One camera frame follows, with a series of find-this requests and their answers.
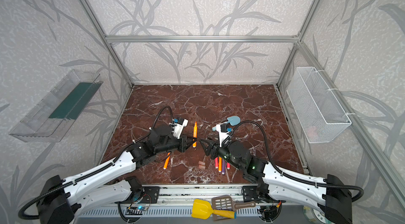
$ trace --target wire basket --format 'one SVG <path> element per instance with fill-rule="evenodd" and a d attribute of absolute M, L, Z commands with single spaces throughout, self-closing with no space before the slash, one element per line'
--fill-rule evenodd
<path fill-rule="evenodd" d="M 296 68 L 287 94 L 309 143 L 331 142 L 352 124 L 314 67 Z"/>

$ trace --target marble table surface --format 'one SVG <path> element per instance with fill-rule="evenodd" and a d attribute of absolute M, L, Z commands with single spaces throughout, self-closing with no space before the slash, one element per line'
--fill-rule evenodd
<path fill-rule="evenodd" d="M 117 129 L 103 157 L 103 162 L 116 156 L 121 148 L 148 133 L 156 114 L 169 105 L 173 115 L 189 120 L 183 133 L 192 135 L 197 121 L 198 137 L 217 138 L 211 127 L 237 115 L 243 120 L 253 120 L 263 126 L 269 141 L 270 152 L 276 165 L 303 173 L 300 160 L 281 110 L 273 85 L 137 85 L 134 87 Z M 167 109 L 157 125 L 168 123 Z M 263 136 L 253 124 L 244 124 L 234 134 L 251 154 L 267 160 Z M 157 161 L 166 154 L 156 156 Z M 205 170 L 198 162 L 205 162 Z M 174 152 L 167 170 L 164 162 L 152 162 L 119 179 L 136 176 L 141 184 L 167 183 L 248 183 L 242 172 L 231 167 L 225 175 L 215 169 L 214 160 L 205 156 L 202 146 L 190 147 L 185 153 Z"/>

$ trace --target purple marker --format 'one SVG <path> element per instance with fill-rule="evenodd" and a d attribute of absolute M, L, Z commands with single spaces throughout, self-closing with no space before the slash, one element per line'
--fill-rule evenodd
<path fill-rule="evenodd" d="M 222 173 L 223 175 L 225 175 L 225 169 L 226 169 L 226 161 L 225 161 L 225 160 L 222 160 L 222 170 L 221 170 L 221 173 Z"/>

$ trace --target transparent acrylic box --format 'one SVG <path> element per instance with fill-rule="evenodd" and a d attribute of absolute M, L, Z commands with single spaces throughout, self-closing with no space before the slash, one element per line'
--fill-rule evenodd
<path fill-rule="evenodd" d="M 24 142 L 59 142 L 99 89 L 100 74 L 72 70 L 10 131 Z"/>

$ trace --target leaf pattern wallpaper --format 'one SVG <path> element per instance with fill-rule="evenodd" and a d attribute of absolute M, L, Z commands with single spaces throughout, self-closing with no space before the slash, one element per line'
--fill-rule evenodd
<path fill-rule="evenodd" d="M 296 35 L 312 0 L 89 2 L 108 35 Z M 148 84 L 274 83 L 292 48 L 249 43 L 113 46 L 133 82 Z"/>
<path fill-rule="evenodd" d="M 0 0 L 0 28 L 0 222 L 14 224 L 49 177 L 98 164 L 130 88 L 77 0 Z M 98 72 L 104 83 L 66 136 L 25 143 L 8 135 L 72 69 Z"/>
<path fill-rule="evenodd" d="M 324 0 L 305 43 L 405 179 L 405 1 Z"/>
<path fill-rule="evenodd" d="M 323 0 L 305 44 L 373 138 L 405 178 L 405 1 Z M 286 94 L 294 70 L 309 66 L 298 53 L 281 84 L 315 175 L 342 174 L 365 189 L 353 208 L 357 223 L 405 223 L 405 213 L 350 129 L 327 144 L 308 144 Z"/>

